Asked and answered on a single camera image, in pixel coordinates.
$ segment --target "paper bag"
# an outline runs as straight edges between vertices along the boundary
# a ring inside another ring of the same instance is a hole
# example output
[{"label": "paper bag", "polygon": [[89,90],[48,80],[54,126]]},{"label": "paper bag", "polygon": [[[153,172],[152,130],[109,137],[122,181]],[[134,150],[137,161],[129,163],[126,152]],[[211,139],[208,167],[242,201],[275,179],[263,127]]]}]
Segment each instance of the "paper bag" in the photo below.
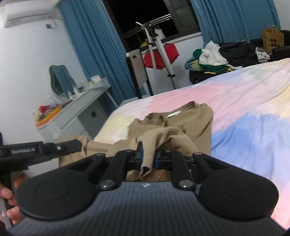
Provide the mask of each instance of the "paper bag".
[{"label": "paper bag", "polygon": [[266,52],[272,53],[273,48],[284,47],[284,34],[279,32],[275,25],[272,25],[271,29],[263,30],[262,34],[263,46]]}]

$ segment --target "silver bolt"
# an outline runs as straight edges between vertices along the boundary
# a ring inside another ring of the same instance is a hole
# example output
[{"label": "silver bolt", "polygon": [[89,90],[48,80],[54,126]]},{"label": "silver bolt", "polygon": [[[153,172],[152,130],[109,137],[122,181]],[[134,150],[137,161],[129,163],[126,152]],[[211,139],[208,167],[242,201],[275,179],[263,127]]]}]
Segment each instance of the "silver bolt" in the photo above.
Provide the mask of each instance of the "silver bolt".
[{"label": "silver bolt", "polygon": [[194,182],[189,179],[184,179],[179,182],[179,186],[182,188],[189,188],[193,186]]},{"label": "silver bolt", "polygon": [[114,186],[114,184],[115,184],[114,181],[110,180],[110,179],[105,179],[100,183],[100,185],[103,188],[110,188],[110,187]]}]

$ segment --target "white wall-mounted air conditioner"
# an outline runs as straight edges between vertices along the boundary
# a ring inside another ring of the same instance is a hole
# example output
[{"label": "white wall-mounted air conditioner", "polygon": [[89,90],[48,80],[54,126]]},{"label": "white wall-mounted air conditioner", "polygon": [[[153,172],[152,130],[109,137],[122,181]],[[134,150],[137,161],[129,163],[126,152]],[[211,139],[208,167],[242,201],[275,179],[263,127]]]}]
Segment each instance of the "white wall-mounted air conditioner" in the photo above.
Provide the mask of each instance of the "white wall-mounted air conditioner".
[{"label": "white wall-mounted air conditioner", "polygon": [[50,0],[31,0],[9,3],[4,7],[4,27],[47,19],[53,10]]}]

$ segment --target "pastel tie-dye bedding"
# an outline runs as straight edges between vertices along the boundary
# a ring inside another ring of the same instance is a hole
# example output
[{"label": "pastel tie-dye bedding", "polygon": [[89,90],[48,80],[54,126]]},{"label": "pastel tie-dye bedding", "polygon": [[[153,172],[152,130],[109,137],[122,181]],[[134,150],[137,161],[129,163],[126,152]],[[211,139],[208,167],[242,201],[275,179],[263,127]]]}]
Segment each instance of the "pastel tie-dye bedding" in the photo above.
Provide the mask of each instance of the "pastel tie-dye bedding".
[{"label": "pastel tie-dye bedding", "polygon": [[197,85],[126,104],[115,110],[95,141],[126,139],[127,126],[151,112],[189,101],[214,111],[211,156],[274,182],[279,201],[272,215],[290,227],[290,59],[243,68]]}]

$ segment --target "gray ribbed surface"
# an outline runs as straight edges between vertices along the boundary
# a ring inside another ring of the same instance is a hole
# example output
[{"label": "gray ribbed surface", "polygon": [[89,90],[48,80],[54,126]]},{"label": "gray ribbed surface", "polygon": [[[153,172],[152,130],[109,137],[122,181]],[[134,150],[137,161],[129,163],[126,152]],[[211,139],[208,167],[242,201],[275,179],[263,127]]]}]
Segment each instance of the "gray ribbed surface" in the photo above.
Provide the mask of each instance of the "gray ribbed surface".
[{"label": "gray ribbed surface", "polygon": [[177,190],[171,182],[150,183],[147,188],[144,184],[123,182],[117,190],[101,192],[76,217],[58,222],[26,218],[10,232],[17,236],[280,236],[284,232],[269,218],[255,222],[218,218],[203,208],[194,193]]}]

